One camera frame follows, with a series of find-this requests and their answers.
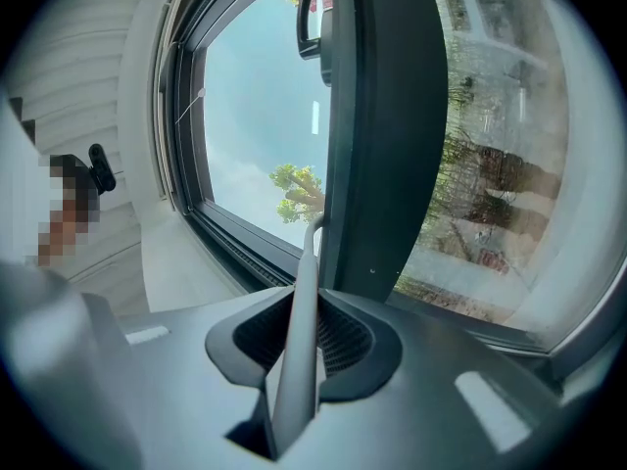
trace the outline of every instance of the window glass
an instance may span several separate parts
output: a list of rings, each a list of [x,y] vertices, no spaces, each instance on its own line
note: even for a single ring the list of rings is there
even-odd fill
[[[562,0],[436,2],[444,153],[396,291],[554,344],[600,300],[625,247],[611,73]]]
[[[332,0],[312,0],[309,37]],[[298,53],[298,0],[256,0],[207,48],[205,138],[215,203],[295,246],[324,205],[330,88]]]

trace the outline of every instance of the gray plastic housing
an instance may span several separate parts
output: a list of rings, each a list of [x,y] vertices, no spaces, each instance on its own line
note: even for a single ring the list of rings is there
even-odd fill
[[[536,377],[463,330],[321,290],[336,307],[393,329],[400,360],[367,396],[323,401],[280,459],[265,459],[226,438],[259,416],[263,389],[231,383],[206,341],[224,319],[290,291],[116,321],[105,300],[77,294],[57,275],[0,264],[0,354],[40,422],[98,468],[482,468],[505,464],[509,453],[490,416],[501,413],[497,432],[518,430],[527,445],[559,414]],[[467,373],[483,379],[478,403],[460,386]]]

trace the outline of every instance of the blurred person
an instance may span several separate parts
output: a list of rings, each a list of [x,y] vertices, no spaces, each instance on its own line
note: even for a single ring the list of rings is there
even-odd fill
[[[99,218],[98,189],[74,155],[41,156],[0,93],[0,259],[51,266]]]

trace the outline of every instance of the dirty glass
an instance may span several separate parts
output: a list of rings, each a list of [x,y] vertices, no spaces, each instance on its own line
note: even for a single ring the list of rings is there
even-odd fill
[[[449,68],[444,152],[395,290],[554,344],[622,260],[622,236],[609,245],[624,213],[624,127],[590,90],[615,94],[610,73],[563,0],[436,3]],[[588,61],[598,67],[582,73]],[[591,267],[605,272],[582,292]]]

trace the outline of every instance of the white wall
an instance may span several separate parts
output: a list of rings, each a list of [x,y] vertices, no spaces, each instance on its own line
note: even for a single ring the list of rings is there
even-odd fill
[[[104,147],[116,190],[101,197],[97,228],[55,269],[122,313],[244,293],[163,202],[151,96],[168,1],[51,0],[4,78],[9,97],[24,99],[23,119],[35,119],[41,154],[89,164],[88,148]]]

